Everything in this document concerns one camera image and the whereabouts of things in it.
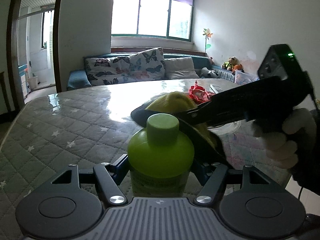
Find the right hand white glove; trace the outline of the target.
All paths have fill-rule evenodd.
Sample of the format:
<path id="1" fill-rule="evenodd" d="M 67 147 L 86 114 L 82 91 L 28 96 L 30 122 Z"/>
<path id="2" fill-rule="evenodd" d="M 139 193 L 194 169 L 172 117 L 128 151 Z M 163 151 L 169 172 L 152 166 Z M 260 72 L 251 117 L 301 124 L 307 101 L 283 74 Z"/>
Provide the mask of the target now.
<path id="1" fill-rule="evenodd" d="M 295 109 L 272 128 L 265 128 L 254 121 L 252 129 L 254 136 L 266 148 L 267 157 L 283 169 L 292 168 L 298 163 L 298 150 L 310 146 L 317 134 L 315 119 L 306 108 Z"/>

